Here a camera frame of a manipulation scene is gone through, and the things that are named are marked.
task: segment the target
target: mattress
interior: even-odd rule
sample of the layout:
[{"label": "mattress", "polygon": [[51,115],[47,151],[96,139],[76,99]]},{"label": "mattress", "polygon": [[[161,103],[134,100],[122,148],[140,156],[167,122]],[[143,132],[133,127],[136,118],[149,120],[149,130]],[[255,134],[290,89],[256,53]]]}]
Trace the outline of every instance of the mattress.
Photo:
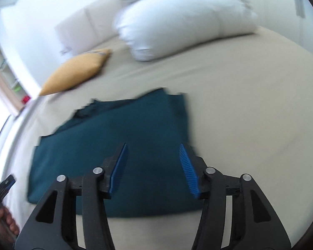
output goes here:
[{"label": "mattress", "polygon": [[[53,133],[91,99],[132,99],[158,88],[187,93],[193,145],[225,175],[249,173],[280,217],[292,245],[313,221],[313,55],[262,27],[251,35],[211,41],[176,55],[135,61],[118,38],[102,73],[74,90],[40,99],[22,131],[7,173],[17,183],[7,206],[23,226],[28,175],[39,137]],[[223,246],[230,231],[227,208]],[[77,217],[83,246],[81,217]],[[190,248],[200,212],[109,219],[117,250]]]}]

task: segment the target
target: teal fabric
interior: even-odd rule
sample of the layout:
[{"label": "teal fabric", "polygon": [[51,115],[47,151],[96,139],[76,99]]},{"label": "teal fabric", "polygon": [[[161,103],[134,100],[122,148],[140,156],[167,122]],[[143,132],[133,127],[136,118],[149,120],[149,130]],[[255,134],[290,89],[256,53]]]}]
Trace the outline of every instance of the teal fabric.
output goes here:
[{"label": "teal fabric", "polygon": [[[198,210],[179,161],[188,140],[184,95],[163,89],[134,100],[94,101],[36,147],[28,201],[36,204],[58,175],[82,176],[101,166],[121,142],[129,159],[118,192],[105,200],[108,217],[143,217]],[[77,213],[81,203],[77,201]]]}]

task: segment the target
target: hand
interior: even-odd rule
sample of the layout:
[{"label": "hand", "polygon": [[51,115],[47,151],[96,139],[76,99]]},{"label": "hand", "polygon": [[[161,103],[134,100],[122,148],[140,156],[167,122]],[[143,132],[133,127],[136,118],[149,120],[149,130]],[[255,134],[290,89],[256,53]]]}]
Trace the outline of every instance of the hand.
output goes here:
[{"label": "hand", "polygon": [[[12,214],[6,207],[0,209],[0,220],[1,219],[3,219],[7,223],[7,226],[9,227],[10,231],[12,231],[13,234],[15,234],[16,236],[20,234],[19,227],[16,225],[16,222],[13,219]],[[11,243],[14,243],[13,238],[7,232],[6,228],[3,226],[1,221],[0,221],[0,233],[6,240],[8,240]]]}]

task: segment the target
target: beige bed sheet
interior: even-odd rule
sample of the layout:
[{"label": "beige bed sheet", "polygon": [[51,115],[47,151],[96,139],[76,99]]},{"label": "beige bed sheet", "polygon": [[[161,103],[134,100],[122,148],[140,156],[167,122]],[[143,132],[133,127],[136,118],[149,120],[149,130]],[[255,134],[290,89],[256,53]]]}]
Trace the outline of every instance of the beige bed sheet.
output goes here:
[{"label": "beige bed sheet", "polygon": [[[28,173],[39,136],[54,132],[93,98],[130,99],[167,87],[170,93],[187,93],[199,155],[224,174],[251,174],[291,243],[297,242],[313,221],[313,55],[261,27],[252,35],[208,42],[152,62],[135,61],[118,39],[106,45],[114,53],[102,75],[44,97],[20,137],[8,168],[17,183],[7,198],[18,223],[23,225],[33,209],[26,201]],[[193,212],[110,219],[109,226],[117,250],[182,250],[191,247],[198,222],[199,212]],[[81,217],[78,233],[81,239]]]}]

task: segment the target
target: yellow pillow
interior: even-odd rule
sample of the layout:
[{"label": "yellow pillow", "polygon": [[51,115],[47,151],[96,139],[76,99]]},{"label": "yellow pillow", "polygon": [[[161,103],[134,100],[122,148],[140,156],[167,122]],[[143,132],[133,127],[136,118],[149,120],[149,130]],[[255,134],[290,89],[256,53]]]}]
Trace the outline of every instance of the yellow pillow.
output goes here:
[{"label": "yellow pillow", "polygon": [[39,95],[62,92],[87,81],[99,73],[110,53],[110,49],[99,49],[71,58],[46,80]]}]

